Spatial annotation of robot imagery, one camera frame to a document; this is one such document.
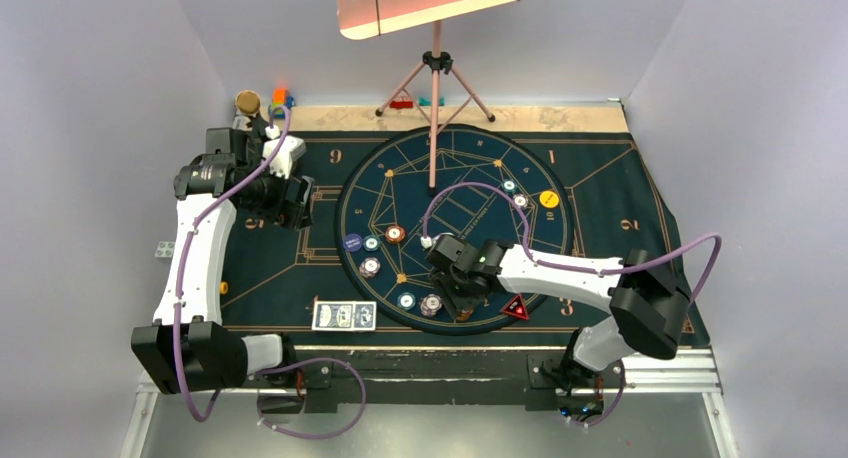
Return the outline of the purple chips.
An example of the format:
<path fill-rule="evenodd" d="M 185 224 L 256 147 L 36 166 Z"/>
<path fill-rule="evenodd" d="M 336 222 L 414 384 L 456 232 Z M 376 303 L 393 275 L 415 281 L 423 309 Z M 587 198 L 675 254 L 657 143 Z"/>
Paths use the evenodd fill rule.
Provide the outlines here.
<path fill-rule="evenodd" d="M 366 279 L 375 277 L 381 269 L 381 263 L 376 257 L 367 257 L 359 265 L 359 274 Z"/>

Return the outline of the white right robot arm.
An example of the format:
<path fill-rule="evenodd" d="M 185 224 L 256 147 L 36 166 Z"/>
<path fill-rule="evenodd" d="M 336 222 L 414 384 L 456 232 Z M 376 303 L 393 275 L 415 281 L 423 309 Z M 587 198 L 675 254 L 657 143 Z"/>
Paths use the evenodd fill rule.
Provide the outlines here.
<path fill-rule="evenodd" d="M 634 353 L 675 358 L 691 304 L 677 278 L 643 250 L 625 258 L 557 255 L 488 240 L 476 248 L 451 234 L 425 238 L 429 280 L 452 317 L 492 294 L 571 299 L 607 313 L 577 332 L 561 359 L 564 377 L 584 385 Z"/>

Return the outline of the blue playing card deck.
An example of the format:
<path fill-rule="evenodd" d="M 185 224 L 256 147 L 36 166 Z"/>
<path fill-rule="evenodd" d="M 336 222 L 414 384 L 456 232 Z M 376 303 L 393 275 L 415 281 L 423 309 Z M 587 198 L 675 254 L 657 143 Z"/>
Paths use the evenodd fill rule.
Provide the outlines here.
<path fill-rule="evenodd" d="M 372 332 L 377 305 L 372 301 L 316 301 L 311 330 L 319 332 Z"/>

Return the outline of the purple white poker chip stack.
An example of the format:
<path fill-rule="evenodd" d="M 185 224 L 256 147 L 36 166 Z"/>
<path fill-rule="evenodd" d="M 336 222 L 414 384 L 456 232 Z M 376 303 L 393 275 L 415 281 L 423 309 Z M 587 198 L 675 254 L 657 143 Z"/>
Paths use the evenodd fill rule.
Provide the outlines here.
<path fill-rule="evenodd" d="M 424 317 L 434 317 L 442 309 L 441 298 L 436 294 L 429 294 L 421 299 L 419 309 Z"/>

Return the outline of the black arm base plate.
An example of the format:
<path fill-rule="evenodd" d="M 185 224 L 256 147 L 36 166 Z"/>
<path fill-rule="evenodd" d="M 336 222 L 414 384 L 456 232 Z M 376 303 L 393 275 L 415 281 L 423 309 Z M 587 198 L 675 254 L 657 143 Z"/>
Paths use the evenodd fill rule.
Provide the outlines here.
<path fill-rule="evenodd" d="M 571 415 L 610 409 L 622 385 L 621 361 L 599 375 L 566 375 L 562 347 L 307 347 L 296 371 L 251 375 L 243 383 L 265 395 L 305 400 L 308 413 L 341 404 L 520 406 Z"/>

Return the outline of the green poker chip stack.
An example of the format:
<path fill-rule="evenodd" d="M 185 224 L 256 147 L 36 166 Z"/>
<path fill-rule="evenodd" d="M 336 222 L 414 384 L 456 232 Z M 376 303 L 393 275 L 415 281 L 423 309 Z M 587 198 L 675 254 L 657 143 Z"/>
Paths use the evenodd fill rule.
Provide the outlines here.
<path fill-rule="evenodd" d="M 416 296 L 410 292 L 403 292 L 397 296 L 396 305 L 405 311 L 412 310 L 418 301 Z"/>

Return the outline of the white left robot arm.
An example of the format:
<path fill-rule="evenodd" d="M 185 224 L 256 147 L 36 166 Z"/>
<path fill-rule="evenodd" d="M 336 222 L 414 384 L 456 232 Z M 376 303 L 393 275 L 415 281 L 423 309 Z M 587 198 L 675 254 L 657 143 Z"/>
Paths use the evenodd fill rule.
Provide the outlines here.
<path fill-rule="evenodd" d="M 169 277 L 151 324 L 134 328 L 131 349 L 165 394 L 235 388 L 257 372 L 272 386 L 297 377 L 298 360 L 280 334 L 240 337 L 222 325 L 221 284 L 227 242 L 239 212 L 299 230 L 311 224 L 314 181 L 296 178 L 305 142 L 210 145 L 174 179 L 177 236 Z"/>

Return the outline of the red triangle dealer marker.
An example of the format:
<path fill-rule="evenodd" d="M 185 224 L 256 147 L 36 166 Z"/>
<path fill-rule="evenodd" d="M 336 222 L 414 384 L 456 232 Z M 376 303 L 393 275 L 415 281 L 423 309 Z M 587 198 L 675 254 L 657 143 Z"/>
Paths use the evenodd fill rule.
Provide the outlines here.
<path fill-rule="evenodd" d="M 516 318 L 518 320 L 527 321 L 529 319 L 529 311 L 526 307 L 526 302 L 521 294 L 513 296 L 501 309 L 501 313 Z"/>

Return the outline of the orange poker chip stack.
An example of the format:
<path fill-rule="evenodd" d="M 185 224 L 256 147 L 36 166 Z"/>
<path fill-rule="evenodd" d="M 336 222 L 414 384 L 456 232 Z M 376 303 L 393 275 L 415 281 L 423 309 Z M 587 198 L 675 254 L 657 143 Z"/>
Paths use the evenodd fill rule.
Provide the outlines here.
<path fill-rule="evenodd" d="M 472 309 L 458 310 L 455 316 L 456 322 L 466 322 L 473 314 Z"/>

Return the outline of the blue small blind button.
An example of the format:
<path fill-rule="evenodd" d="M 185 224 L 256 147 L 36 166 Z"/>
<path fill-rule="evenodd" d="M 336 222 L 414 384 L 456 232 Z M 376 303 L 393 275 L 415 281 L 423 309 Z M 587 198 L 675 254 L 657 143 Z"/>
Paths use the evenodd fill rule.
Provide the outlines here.
<path fill-rule="evenodd" d="M 363 238 L 357 233 L 347 234 L 343 237 L 342 246 L 345 251 L 355 253 L 362 249 Z"/>

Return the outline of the yellow big blind button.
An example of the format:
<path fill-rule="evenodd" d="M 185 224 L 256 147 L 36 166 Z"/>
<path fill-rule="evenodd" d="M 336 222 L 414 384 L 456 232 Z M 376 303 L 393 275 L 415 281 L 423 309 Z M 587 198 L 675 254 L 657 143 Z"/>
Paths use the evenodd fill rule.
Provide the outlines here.
<path fill-rule="evenodd" d="M 546 209 L 554 209 L 559 206 L 561 199 L 554 190 L 545 190 L 538 195 L 539 204 Z"/>

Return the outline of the red chip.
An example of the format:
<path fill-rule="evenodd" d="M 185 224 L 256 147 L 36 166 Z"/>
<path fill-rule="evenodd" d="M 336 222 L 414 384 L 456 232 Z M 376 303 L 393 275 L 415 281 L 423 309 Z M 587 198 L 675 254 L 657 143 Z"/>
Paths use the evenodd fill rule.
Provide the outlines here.
<path fill-rule="evenodd" d="M 398 244 L 401 243 L 406 237 L 406 231 L 403 227 L 395 224 L 389 226 L 385 230 L 385 238 L 388 243 Z"/>

